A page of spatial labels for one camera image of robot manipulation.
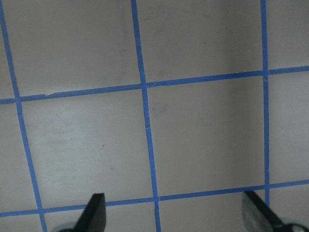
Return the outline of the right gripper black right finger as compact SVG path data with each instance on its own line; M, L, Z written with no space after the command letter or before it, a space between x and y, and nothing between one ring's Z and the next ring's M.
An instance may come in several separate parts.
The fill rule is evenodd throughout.
M285 224L254 192L244 191L241 215L248 232L283 232Z

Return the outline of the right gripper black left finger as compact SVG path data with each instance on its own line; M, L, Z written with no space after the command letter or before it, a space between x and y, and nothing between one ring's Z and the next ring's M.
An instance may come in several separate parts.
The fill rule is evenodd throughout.
M74 226L75 232L104 232L106 227L106 204L104 193L91 196L87 206Z

